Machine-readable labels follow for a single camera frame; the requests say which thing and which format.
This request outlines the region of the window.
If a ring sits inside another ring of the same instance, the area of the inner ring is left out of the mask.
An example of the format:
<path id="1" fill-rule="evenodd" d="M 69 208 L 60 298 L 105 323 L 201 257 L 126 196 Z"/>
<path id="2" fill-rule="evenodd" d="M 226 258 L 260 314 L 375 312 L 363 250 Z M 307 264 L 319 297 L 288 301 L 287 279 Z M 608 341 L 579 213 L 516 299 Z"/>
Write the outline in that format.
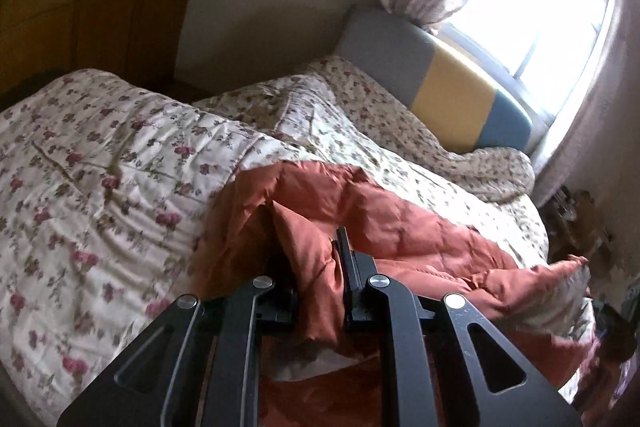
<path id="1" fill-rule="evenodd" d="M 439 35 L 551 124 L 578 86 L 608 0 L 466 0 Z"/>

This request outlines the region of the orange down jacket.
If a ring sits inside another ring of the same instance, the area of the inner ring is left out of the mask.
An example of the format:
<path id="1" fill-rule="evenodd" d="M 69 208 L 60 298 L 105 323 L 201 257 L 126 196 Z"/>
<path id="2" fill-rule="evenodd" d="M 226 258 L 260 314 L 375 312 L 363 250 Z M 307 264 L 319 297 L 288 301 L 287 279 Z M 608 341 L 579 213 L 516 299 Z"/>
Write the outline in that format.
<path id="1" fill-rule="evenodd" d="M 593 332 L 571 336 L 559 326 L 584 303 L 586 259 L 522 269 L 477 231 L 384 190 L 359 168 L 281 161 L 241 172 L 216 196 L 196 251 L 198 291 L 229 295 L 286 258 L 302 298 L 294 345 L 332 349 L 352 365 L 301 381 L 265 378 L 264 425 L 380 421 L 378 356 L 343 329 L 344 277 L 332 244 L 338 228 L 382 273 L 414 293 L 465 295 L 552 386 L 565 385 L 590 358 Z"/>

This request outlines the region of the floral quilt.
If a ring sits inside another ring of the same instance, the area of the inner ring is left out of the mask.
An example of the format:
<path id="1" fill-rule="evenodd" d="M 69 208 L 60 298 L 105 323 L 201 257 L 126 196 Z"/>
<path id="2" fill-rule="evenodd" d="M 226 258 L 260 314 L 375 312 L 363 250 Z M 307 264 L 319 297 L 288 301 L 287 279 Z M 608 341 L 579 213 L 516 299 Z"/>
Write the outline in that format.
<path id="1" fill-rule="evenodd" d="M 29 412 L 54 425 L 178 296 L 209 298 L 195 257 L 216 196 L 241 172 L 281 161 L 359 168 L 477 231 L 519 268 L 553 265 L 530 195 L 483 202 L 379 146 L 316 75 L 183 104 L 81 69 L 1 115 L 1 363 Z M 562 332 L 594 335 L 584 299 Z M 352 365 L 294 337 L 267 343 L 265 378 L 301 381 Z"/>

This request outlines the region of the right pink curtain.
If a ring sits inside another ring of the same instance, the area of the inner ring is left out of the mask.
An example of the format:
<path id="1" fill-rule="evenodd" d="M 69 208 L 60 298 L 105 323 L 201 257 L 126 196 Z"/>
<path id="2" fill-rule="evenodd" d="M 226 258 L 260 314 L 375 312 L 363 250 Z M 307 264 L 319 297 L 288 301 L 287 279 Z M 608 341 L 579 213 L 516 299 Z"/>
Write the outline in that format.
<path id="1" fill-rule="evenodd" d="M 544 205 L 559 190 L 588 147 L 603 130 L 631 63 L 634 8 L 637 0 L 610 0 L 604 31 L 577 86 L 534 150 L 533 202 Z"/>

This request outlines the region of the cluttered bedside table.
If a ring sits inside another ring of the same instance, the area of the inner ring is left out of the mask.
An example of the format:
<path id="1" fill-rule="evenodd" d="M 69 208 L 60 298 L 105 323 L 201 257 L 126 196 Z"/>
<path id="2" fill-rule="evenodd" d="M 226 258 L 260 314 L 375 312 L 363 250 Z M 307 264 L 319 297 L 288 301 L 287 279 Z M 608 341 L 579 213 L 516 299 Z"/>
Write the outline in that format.
<path id="1" fill-rule="evenodd" d="M 624 271 L 616 257 L 616 236 L 605 226 L 602 212 L 585 190 L 561 186 L 540 210 L 549 239 L 548 259 L 570 256 L 588 260 L 588 297 L 600 343 L 623 357 L 620 368 L 634 373 L 639 343 L 639 275 Z"/>

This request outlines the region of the floral pillow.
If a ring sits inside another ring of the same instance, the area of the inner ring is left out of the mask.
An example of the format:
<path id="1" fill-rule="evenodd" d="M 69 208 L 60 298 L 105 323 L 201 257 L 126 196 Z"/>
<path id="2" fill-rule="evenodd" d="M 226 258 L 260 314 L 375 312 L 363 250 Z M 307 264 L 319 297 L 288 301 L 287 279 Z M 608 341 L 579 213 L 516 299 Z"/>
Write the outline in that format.
<path id="1" fill-rule="evenodd" d="M 336 104 L 362 134 L 483 202 L 502 204 L 529 196 L 535 184 L 528 156 L 513 147 L 488 147 L 454 153 L 397 98 L 361 69 L 337 55 L 299 66 L 333 92 Z"/>

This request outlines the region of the grey yellow teal headboard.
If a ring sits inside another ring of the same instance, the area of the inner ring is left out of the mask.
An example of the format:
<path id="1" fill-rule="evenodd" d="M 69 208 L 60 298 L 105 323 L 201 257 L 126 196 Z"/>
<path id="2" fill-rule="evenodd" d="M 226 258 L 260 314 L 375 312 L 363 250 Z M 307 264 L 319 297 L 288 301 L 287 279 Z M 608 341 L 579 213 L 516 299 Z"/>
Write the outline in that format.
<path id="1" fill-rule="evenodd" d="M 335 53 L 404 104 L 456 153 L 526 149 L 525 109 L 469 57 L 404 18 L 354 6 Z"/>

